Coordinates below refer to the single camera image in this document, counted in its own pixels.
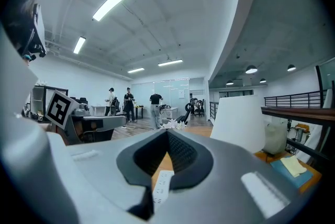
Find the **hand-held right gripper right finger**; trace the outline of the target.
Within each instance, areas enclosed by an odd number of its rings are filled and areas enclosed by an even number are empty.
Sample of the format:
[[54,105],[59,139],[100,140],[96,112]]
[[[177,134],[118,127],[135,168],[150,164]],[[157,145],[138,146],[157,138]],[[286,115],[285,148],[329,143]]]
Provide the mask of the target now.
[[269,164],[233,144],[173,133],[206,148],[213,166],[197,186],[170,191],[154,224],[282,224],[297,214],[298,189]]

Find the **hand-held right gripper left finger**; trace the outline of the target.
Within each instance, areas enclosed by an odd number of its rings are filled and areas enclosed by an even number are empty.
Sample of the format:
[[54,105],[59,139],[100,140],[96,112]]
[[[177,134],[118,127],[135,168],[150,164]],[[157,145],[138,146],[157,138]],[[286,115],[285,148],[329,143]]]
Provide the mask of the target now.
[[59,224],[168,224],[167,204],[153,210],[151,185],[130,184],[118,168],[121,152],[165,133],[66,146],[48,133],[51,162],[48,221]]

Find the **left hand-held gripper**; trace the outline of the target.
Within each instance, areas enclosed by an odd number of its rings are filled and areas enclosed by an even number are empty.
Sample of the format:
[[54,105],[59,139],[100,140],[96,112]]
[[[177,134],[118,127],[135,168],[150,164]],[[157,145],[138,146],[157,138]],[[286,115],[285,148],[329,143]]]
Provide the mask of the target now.
[[[78,103],[57,90],[54,91],[44,116],[57,126],[68,144],[109,141],[114,129],[127,123],[125,116],[90,116],[85,103]],[[83,120],[83,141],[76,133],[74,118]]]

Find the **white power strip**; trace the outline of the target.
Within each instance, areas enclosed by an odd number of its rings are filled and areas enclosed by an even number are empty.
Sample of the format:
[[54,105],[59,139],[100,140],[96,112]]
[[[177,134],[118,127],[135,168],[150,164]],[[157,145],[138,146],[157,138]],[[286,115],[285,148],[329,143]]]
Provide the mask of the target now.
[[170,181],[174,176],[174,171],[161,170],[152,192],[155,206],[161,205],[169,195]]

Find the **white table lamp black base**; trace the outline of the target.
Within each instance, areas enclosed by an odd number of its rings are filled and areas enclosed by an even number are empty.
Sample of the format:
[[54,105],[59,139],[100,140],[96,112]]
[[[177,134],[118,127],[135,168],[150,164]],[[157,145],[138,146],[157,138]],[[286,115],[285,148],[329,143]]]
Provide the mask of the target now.
[[265,124],[259,98],[256,95],[221,98],[210,137],[251,153],[261,151],[265,146]]

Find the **white table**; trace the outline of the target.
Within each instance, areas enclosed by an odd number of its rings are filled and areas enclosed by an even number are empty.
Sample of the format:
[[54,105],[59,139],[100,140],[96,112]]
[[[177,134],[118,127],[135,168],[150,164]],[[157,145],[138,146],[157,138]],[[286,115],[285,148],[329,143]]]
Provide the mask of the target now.
[[167,124],[169,120],[176,120],[178,118],[178,108],[169,107],[161,110],[162,123]]
[[93,116],[105,116],[106,106],[91,106]]

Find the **cream pot pink flowers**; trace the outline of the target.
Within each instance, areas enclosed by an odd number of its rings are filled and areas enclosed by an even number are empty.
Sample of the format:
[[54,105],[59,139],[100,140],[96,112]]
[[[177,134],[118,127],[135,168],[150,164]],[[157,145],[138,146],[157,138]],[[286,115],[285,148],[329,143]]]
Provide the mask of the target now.
[[164,129],[176,129],[176,130],[184,130],[187,126],[187,123],[183,122],[183,121],[177,121],[175,119],[168,119],[167,121],[165,121],[161,128]]

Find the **pale cup mint lid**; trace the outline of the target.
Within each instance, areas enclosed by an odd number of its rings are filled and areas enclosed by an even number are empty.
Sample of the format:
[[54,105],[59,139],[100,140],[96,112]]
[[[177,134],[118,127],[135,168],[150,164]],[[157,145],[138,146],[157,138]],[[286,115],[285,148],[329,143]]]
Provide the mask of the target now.
[[287,139],[287,126],[285,124],[266,123],[265,145],[263,151],[276,155],[285,150]]

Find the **yellow cloth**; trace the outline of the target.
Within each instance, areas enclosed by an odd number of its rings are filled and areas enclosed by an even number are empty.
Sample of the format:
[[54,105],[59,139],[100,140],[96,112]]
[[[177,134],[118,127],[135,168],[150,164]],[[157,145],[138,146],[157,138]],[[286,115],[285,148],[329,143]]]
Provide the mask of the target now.
[[307,171],[307,169],[299,163],[299,160],[295,155],[281,158],[280,161],[292,177],[298,177]]

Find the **blue notebook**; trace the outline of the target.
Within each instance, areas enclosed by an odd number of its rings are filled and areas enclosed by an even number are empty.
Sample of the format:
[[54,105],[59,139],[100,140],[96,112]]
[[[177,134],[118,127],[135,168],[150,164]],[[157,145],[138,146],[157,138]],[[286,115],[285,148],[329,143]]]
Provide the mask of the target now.
[[288,170],[284,167],[280,160],[271,162],[270,165],[274,170],[285,176],[290,182],[292,182],[297,188],[302,187],[307,183],[313,176],[312,172],[307,170],[305,173],[298,177],[292,177]]

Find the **black office chair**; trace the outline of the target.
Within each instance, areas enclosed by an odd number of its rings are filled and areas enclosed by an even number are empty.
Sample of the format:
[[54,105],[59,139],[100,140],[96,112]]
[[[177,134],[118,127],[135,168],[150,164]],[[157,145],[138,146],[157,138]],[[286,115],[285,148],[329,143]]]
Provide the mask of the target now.
[[185,115],[178,117],[178,119],[176,120],[176,122],[177,122],[178,124],[184,123],[185,125],[187,125],[187,123],[188,123],[188,118],[189,118],[189,115],[190,115],[191,111],[192,111],[192,108],[190,107],[190,108],[186,111],[186,114],[185,114]]
[[194,116],[203,117],[205,115],[204,109],[205,100],[204,99],[193,99],[193,109],[194,109]]

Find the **dark handrail railing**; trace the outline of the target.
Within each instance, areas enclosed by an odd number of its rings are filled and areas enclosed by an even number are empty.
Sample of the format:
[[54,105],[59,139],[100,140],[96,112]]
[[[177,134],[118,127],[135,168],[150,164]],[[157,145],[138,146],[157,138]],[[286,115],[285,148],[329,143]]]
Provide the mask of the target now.
[[299,96],[307,96],[307,103],[302,107],[277,107],[262,106],[262,114],[288,120],[303,121],[310,124],[321,126],[321,135],[315,149],[303,145],[296,140],[286,139],[286,143],[305,153],[319,165],[329,165],[335,162],[335,151],[331,152],[330,147],[335,145],[335,81],[331,81],[331,88],[325,90],[322,85],[322,76],[320,66],[316,66],[316,73],[319,84],[319,91],[315,91],[319,95],[320,106],[312,107],[310,95],[311,92],[299,94]]

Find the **black bar railing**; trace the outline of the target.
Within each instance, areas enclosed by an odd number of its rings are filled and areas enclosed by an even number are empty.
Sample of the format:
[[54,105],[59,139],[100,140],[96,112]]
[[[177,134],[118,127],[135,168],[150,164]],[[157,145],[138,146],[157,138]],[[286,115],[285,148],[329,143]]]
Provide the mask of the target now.
[[271,96],[264,98],[265,107],[283,108],[322,108],[327,91],[313,91],[292,95]]

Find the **black frame cabinet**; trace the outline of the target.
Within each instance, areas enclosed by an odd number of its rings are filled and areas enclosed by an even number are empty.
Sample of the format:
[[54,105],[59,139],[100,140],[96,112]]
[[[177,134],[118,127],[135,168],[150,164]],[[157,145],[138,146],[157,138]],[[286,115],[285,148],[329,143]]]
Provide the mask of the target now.
[[51,86],[34,86],[30,93],[30,111],[33,114],[44,115],[47,111],[54,91],[59,91],[68,96],[68,89],[51,87]]

